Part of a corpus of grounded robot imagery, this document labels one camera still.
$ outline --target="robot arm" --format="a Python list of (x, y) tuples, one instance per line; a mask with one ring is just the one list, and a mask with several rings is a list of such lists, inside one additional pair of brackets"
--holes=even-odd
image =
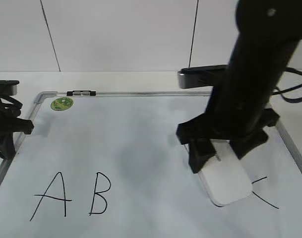
[(302, 0), (240, 0), (236, 22), (240, 34), (227, 66), (179, 72), (183, 88), (214, 82), (205, 113), (177, 129), (194, 173), (216, 154), (210, 139), (230, 140), (239, 159), (267, 141), (263, 127), (279, 116), (265, 106), (302, 39)]

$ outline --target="black clamp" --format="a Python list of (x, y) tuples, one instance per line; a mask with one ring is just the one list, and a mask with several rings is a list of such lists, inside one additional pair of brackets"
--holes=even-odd
[(16, 94), (17, 84), (19, 84), (17, 80), (0, 80), (0, 157), (2, 159), (13, 159), (15, 156), (14, 132), (31, 134), (34, 128), (32, 121), (17, 118), (21, 115), (23, 106), (11, 97)]

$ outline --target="whiteboard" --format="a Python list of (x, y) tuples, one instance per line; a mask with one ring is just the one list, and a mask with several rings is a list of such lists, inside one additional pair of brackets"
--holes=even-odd
[[(253, 190), (279, 209), (255, 195), (219, 208), (175, 136), (208, 97), (73, 99), (41, 105), (0, 187), (0, 238), (302, 238), (302, 175), (275, 128), (242, 164), (252, 181), (268, 176)], [(55, 175), (46, 196), (67, 201), (43, 197), (35, 212)]]

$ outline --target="black cable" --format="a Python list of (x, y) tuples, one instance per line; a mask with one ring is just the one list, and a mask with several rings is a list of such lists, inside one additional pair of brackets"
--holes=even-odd
[(191, 46), (190, 46), (190, 55), (189, 55), (188, 68), (190, 68), (191, 55), (192, 55), (192, 47), (194, 45), (194, 37), (195, 37), (195, 29), (196, 29), (197, 13), (198, 13), (198, 4), (199, 4), (199, 0), (197, 0), (197, 4), (196, 4), (196, 13), (195, 13), (195, 19), (194, 19), (194, 27), (193, 27), (193, 30), (192, 30), (192, 38), (191, 38)]
[[(285, 69), (285, 71), (302, 76), (302, 71), (299, 71), (299, 70), (294, 69), (294, 68), (287, 67)], [(291, 91), (294, 91), (294, 90), (299, 89), (299, 88), (302, 88), (302, 83), (299, 84), (299, 85), (296, 85), (294, 87), (284, 89), (284, 90), (281, 90), (279, 87), (275, 87), (275, 90), (277, 90), (277, 92), (274, 92), (272, 95), (280, 95), (282, 97), (282, 99), (284, 101), (288, 102), (288, 103), (301, 103), (302, 102), (302, 97), (300, 97), (300, 98), (287, 98), (283, 95), (283, 93), (291, 92)]]

